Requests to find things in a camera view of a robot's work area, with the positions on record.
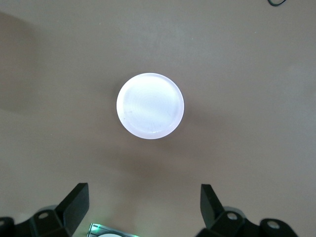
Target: black cable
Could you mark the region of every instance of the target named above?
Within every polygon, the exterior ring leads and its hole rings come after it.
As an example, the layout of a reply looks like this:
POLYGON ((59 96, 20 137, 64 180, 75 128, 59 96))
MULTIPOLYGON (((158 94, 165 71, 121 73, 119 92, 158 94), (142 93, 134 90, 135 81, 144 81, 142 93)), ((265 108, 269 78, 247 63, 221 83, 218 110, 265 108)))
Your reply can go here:
POLYGON ((268 3, 270 3, 271 6, 280 6, 282 3, 284 3, 286 0, 283 0, 280 3, 273 3, 271 0, 268 0, 268 3))

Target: round white disc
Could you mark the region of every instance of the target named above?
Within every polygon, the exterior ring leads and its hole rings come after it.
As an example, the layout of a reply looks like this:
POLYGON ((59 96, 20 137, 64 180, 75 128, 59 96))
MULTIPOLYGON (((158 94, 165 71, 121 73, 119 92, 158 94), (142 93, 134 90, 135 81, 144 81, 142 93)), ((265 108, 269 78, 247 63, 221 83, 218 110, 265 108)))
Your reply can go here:
POLYGON ((177 85, 169 78, 144 73, 128 80, 118 94, 118 117, 137 137, 157 139, 179 125, 184 101, 177 85))

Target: white lid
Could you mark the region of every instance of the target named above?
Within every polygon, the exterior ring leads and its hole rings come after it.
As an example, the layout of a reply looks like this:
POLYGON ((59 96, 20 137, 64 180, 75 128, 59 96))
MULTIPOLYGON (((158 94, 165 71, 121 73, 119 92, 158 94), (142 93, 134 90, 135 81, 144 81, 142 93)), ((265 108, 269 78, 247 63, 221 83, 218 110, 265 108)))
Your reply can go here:
POLYGON ((157 139, 179 125, 184 101, 177 85, 169 78, 144 73, 128 80, 118 94, 118 117, 137 137, 157 139))

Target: white plate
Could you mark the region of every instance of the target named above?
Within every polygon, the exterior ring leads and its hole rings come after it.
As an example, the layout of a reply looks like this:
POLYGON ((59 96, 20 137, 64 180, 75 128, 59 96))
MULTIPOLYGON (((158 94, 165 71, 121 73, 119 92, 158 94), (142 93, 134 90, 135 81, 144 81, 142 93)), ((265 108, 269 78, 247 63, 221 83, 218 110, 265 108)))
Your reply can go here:
POLYGON ((179 125, 184 102, 177 85, 169 78, 144 73, 128 80, 118 94, 118 117, 137 137, 157 139, 179 125))

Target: silver bolt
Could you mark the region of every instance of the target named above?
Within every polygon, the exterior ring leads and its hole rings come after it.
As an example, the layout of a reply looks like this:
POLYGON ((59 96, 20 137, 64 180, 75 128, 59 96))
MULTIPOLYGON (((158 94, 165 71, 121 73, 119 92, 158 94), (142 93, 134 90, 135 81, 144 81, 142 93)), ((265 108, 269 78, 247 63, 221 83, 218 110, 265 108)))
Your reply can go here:
POLYGON ((275 221, 268 221, 268 226, 271 227, 272 229, 280 229, 280 226, 277 222, 275 221))
POLYGON ((236 214, 235 214, 235 213, 232 213, 232 212, 228 213, 228 214, 227 214, 227 217, 228 217, 229 219, 231 219, 232 221, 235 221, 235 220, 238 219, 238 217, 236 216, 236 214))
POLYGON ((42 213, 41 215, 39 215, 39 219, 44 219, 48 216, 47 212, 42 213))

